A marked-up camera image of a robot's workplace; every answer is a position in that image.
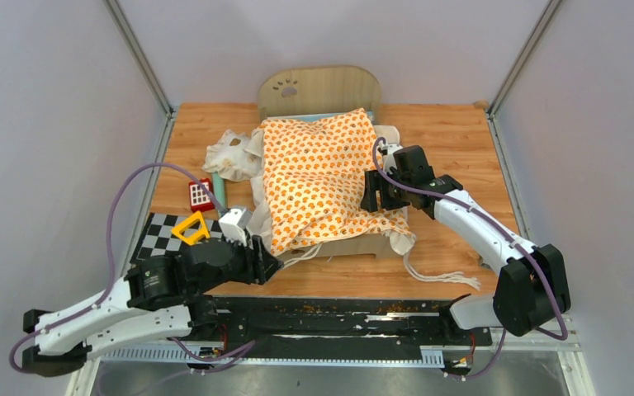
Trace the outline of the teal cylinder toy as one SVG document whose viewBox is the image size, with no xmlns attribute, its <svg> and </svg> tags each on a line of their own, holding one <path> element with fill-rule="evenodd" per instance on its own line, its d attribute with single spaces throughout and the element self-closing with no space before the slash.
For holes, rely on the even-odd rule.
<svg viewBox="0 0 634 396">
<path fill-rule="evenodd" d="M 227 211 L 227 198 L 225 189 L 225 180 L 217 173 L 211 174 L 213 185 L 213 195 L 215 197 L 214 206 L 219 217 L 222 217 Z"/>
</svg>

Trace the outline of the black white checkerboard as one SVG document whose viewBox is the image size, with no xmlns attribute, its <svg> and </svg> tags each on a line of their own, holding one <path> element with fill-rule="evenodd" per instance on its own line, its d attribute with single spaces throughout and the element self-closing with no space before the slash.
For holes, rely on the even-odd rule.
<svg viewBox="0 0 634 396">
<path fill-rule="evenodd" d="M 239 245 L 227 239 L 216 220 L 200 212 L 189 217 L 152 213 L 139 237 L 130 266 L 140 266 L 151 257 L 180 258 L 188 266 L 224 265 Z"/>
</svg>

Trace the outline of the wooden pet bed frame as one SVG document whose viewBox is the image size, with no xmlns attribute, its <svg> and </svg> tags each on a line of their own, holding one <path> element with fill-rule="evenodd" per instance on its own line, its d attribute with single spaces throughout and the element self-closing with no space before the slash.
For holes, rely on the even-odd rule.
<svg viewBox="0 0 634 396">
<path fill-rule="evenodd" d="M 267 118 L 290 118 L 311 122 L 362 108 L 374 125 L 376 138 L 383 137 L 391 143 L 396 143 L 400 139 L 398 130 L 390 126 L 381 126 L 377 121 L 380 103 L 380 84 L 375 76 L 364 68 L 357 66 L 292 68 L 274 74 L 260 87 L 258 92 L 259 125 Z M 256 212 L 249 227 L 257 234 L 259 234 L 259 221 L 268 218 L 266 209 L 258 210 L 257 208 L 258 203 L 264 200 L 260 184 L 262 173 L 251 181 Z M 364 254 L 371 254 L 378 258 L 399 256 L 389 247 L 376 247 L 375 244 L 379 241 L 381 237 L 371 235 L 361 236 L 355 240 L 328 243 L 325 252 L 316 257 Z"/>
</svg>

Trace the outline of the white duck pillow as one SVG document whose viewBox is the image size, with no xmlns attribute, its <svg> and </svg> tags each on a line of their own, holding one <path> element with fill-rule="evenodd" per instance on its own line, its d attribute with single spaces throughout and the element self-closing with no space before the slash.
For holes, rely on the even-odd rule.
<svg viewBox="0 0 634 396">
<path fill-rule="evenodd" d="M 206 148 L 202 169 L 217 173 L 226 181 L 243 182 L 258 176 L 264 167 L 264 131 L 250 135 L 226 130 L 216 144 Z"/>
</svg>

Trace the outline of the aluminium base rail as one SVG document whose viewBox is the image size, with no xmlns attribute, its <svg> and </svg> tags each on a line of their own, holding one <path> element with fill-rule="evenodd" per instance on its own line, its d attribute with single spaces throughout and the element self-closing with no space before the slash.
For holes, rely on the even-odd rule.
<svg viewBox="0 0 634 396">
<path fill-rule="evenodd" d="M 412 361 L 422 347 L 488 347 L 500 324 L 459 326 L 454 300 L 295 299 L 200 296 L 190 304 L 142 311 L 85 331 L 67 357 L 85 361 L 126 346 L 180 340 L 208 361 L 227 347 L 250 346 L 270 361 Z"/>
</svg>

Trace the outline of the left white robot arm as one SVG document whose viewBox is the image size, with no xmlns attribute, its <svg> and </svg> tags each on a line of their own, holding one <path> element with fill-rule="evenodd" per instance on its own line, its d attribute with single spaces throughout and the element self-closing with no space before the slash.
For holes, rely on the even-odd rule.
<svg viewBox="0 0 634 396">
<path fill-rule="evenodd" d="M 213 224 L 197 216 L 172 230 L 177 251 L 146 258 L 100 293 L 60 311 L 32 309 L 23 330 L 33 340 L 20 370 L 42 377 L 73 373 L 109 351 L 137 342 L 189 335 L 201 341 L 220 330 L 209 291 L 227 282 L 265 284 L 283 263 L 247 230 L 252 214 L 229 209 Z"/>
</svg>

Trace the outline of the yellow duck print blanket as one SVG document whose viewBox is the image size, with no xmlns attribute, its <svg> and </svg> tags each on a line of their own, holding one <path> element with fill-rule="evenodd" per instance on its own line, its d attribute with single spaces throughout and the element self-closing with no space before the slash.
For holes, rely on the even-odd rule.
<svg viewBox="0 0 634 396">
<path fill-rule="evenodd" d="M 268 213 L 258 232 L 286 266 L 361 236 L 381 237 L 376 247 L 400 256 L 414 246 L 404 209 L 369 213 L 360 206 L 366 173 L 383 162 L 372 152 L 376 130 L 364 109 L 311 122 L 267 118 L 258 130 L 264 200 L 257 208 Z"/>
</svg>

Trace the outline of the red window toy block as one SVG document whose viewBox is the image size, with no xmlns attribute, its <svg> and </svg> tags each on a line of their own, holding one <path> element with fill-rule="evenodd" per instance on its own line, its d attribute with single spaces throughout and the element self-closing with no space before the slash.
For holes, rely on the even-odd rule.
<svg viewBox="0 0 634 396">
<path fill-rule="evenodd" d="M 201 179 L 201 188 L 197 183 L 188 182 L 189 205 L 191 212 L 206 212 L 214 210 L 215 205 L 208 196 L 207 192 L 213 191 L 212 182 L 209 179 Z"/>
</svg>

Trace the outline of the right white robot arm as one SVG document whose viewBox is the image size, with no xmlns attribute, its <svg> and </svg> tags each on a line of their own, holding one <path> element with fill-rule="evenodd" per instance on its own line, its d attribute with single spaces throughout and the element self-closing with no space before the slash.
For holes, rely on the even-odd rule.
<svg viewBox="0 0 634 396">
<path fill-rule="evenodd" d="M 502 328 L 516 337 L 556 320 L 565 340 L 562 319 L 571 306 L 562 253 L 553 245 L 539 246 L 488 214 L 461 183 L 436 177 L 418 145 L 401 147 L 384 138 L 372 147 L 375 168 L 365 173 L 363 210 L 398 210 L 410 206 L 461 236 L 497 276 L 492 295 L 454 299 L 448 315 L 438 322 L 443 341 L 459 344 L 473 328 Z"/>
</svg>

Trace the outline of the yellow plastic block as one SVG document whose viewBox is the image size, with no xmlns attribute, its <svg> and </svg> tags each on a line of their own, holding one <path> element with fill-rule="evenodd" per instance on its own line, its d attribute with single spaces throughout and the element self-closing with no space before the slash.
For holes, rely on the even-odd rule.
<svg viewBox="0 0 634 396">
<path fill-rule="evenodd" d="M 193 246 L 211 237 L 202 212 L 194 212 L 171 230 L 172 236 L 188 246 Z"/>
</svg>

